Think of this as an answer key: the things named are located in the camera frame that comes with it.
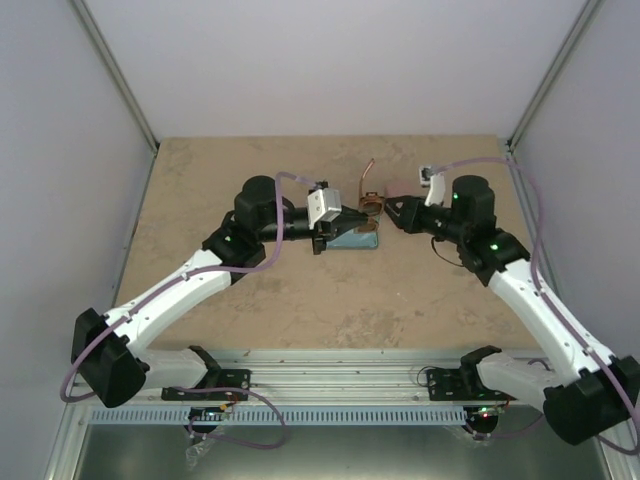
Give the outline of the blue-grey glasses case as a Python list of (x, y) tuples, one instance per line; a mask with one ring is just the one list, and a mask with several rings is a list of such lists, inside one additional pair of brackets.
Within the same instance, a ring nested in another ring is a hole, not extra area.
[(379, 246), (377, 231), (359, 232), (350, 230), (327, 243), (328, 250), (375, 250)]

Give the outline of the pink glasses case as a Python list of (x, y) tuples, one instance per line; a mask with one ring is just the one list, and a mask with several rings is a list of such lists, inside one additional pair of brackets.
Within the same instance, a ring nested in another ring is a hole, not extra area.
[(393, 181), (385, 185), (384, 192), (386, 198), (412, 196), (413, 188), (412, 185), (408, 182)]

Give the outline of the brown rectangular sunglasses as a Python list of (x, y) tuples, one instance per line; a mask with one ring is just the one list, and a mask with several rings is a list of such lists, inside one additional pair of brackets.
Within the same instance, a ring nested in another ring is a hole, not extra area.
[(364, 183), (367, 175), (375, 165), (375, 160), (371, 159), (360, 176), (358, 183), (358, 211), (367, 216), (367, 223), (356, 229), (358, 234), (375, 233), (379, 227), (379, 219), (383, 213), (386, 199), (377, 191), (366, 191)]

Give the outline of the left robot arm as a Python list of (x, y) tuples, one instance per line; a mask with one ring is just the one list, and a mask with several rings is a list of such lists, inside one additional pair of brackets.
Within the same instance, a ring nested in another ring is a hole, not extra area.
[(273, 265), (285, 241), (309, 240), (319, 255), (331, 241), (372, 222), (343, 205), (325, 182), (310, 183), (305, 206), (294, 206), (282, 195), (286, 176), (247, 180), (218, 229), (175, 272), (104, 314), (90, 308), (78, 316), (72, 371), (105, 407), (119, 407), (147, 389), (213, 396), (222, 369), (204, 348), (153, 351), (154, 340), (204, 300)]

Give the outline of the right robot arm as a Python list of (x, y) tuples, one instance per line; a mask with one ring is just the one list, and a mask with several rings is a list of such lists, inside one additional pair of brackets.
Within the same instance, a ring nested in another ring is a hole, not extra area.
[(497, 295), (521, 320), (551, 364), (518, 361), (486, 346), (464, 355), (455, 371), (470, 399), (515, 398), (540, 411), (563, 441), (578, 445), (620, 423), (639, 421), (639, 363), (617, 357), (595, 339), (539, 276), (532, 256), (497, 225), (495, 194), (486, 179), (454, 180), (445, 205), (441, 175), (425, 196), (394, 195), (385, 212), (408, 234), (429, 234), (455, 245), (463, 268)]

